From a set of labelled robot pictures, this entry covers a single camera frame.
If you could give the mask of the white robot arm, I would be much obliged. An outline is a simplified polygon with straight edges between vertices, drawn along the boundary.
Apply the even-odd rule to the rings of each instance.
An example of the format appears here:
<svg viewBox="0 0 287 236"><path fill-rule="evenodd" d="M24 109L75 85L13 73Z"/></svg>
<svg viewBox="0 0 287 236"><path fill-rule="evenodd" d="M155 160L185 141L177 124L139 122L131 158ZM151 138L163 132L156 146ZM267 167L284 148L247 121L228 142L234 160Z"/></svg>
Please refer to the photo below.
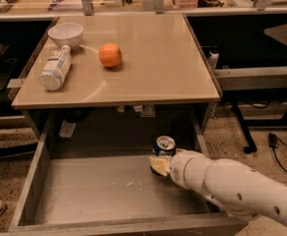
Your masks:
<svg viewBox="0 0 287 236"><path fill-rule="evenodd" d="M192 190L244 221L269 217L287 227L287 185L232 159L210 159L192 150L152 155L152 171Z"/></svg>

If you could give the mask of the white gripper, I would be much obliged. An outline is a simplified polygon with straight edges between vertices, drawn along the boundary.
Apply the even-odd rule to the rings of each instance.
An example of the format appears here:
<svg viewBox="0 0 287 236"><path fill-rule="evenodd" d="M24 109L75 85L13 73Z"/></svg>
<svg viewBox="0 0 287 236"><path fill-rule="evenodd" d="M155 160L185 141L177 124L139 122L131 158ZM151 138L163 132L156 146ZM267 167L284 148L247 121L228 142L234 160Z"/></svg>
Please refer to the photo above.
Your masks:
<svg viewBox="0 0 287 236"><path fill-rule="evenodd" d="M204 182L210 158L199 152L176 148L176 153L170 156L151 156L149 165L158 175L167 177L170 173L172 181L187 190L200 190Z"/></svg>

